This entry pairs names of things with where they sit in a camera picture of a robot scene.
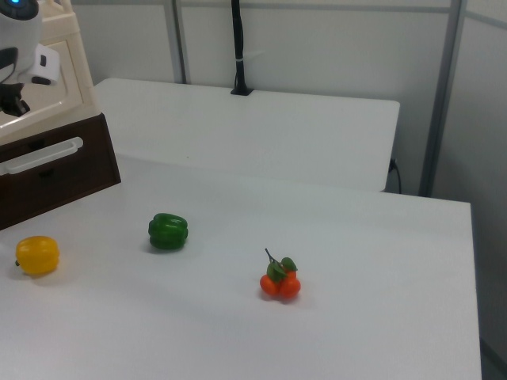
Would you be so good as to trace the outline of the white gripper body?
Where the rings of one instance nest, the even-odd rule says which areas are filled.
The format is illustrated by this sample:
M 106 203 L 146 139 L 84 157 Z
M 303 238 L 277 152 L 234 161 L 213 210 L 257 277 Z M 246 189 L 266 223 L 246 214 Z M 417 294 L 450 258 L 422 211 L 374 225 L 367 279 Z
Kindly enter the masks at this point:
M 27 70 L 29 82 L 32 77 L 42 77 L 51 80 L 50 86 L 57 83 L 60 76 L 59 53 L 42 44 L 38 44 L 35 50 L 33 65 Z

